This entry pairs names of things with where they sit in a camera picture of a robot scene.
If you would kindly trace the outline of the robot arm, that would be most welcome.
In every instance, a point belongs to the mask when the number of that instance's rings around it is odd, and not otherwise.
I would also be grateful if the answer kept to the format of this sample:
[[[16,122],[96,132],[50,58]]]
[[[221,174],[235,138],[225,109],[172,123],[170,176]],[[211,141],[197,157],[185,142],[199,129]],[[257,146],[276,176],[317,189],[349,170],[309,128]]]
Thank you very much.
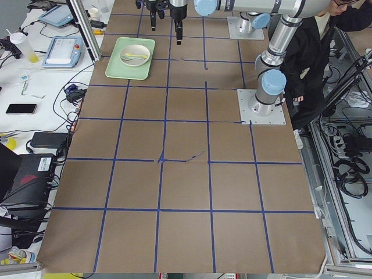
[[[279,68],[297,28],[304,18],[318,14],[328,4],[328,1],[306,0],[194,1],[195,10],[204,17],[216,10],[281,15],[267,49],[255,62],[258,88],[255,96],[248,101],[248,108],[258,116],[268,116],[274,109],[278,96],[284,91],[287,80]]]
[[[203,16],[209,16],[216,10],[230,12],[233,10],[234,1],[194,1],[195,11]],[[156,19],[164,18],[164,12],[169,11],[174,21],[178,37],[183,35],[183,20],[187,16],[187,1],[135,1],[137,9],[145,6],[150,13],[151,29],[156,30]],[[253,29],[261,29],[268,25],[270,15],[259,12],[240,12],[237,28],[241,33],[250,33]]]

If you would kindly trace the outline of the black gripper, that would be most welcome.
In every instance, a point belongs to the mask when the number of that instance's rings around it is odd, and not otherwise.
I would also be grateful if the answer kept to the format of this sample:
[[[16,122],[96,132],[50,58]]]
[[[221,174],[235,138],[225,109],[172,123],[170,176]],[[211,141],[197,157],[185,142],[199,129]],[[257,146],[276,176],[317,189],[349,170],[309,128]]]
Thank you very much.
[[[170,16],[175,22],[176,44],[183,40],[183,23],[187,17],[187,0],[169,0]]]
[[[164,11],[168,8],[169,2],[163,0],[145,0],[146,8],[150,12],[151,30],[156,30],[156,16],[164,19]]]

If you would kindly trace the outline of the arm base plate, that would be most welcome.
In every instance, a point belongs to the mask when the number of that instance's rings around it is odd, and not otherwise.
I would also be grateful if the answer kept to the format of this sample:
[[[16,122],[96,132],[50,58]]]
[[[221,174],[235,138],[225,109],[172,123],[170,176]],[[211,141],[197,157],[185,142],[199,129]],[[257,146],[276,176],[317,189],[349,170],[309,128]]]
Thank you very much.
[[[240,122],[252,125],[286,125],[280,96],[270,105],[264,105],[256,99],[256,90],[237,90]]]
[[[246,20],[241,17],[227,18],[230,39],[236,40],[264,40],[265,25],[258,20]]]

